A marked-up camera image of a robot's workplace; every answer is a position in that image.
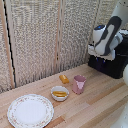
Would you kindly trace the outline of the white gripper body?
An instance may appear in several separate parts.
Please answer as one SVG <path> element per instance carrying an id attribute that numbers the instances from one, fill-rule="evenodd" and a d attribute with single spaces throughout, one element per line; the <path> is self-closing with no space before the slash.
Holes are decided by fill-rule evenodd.
<path id="1" fill-rule="evenodd" d="M 115 51 L 112 50 L 108 54 L 99 54 L 96 52 L 95 48 L 92 45 L 88 46 L 88 53 L 94 57 L 100 57 L 105 60 L 113 61 L 115 59 Z"/>

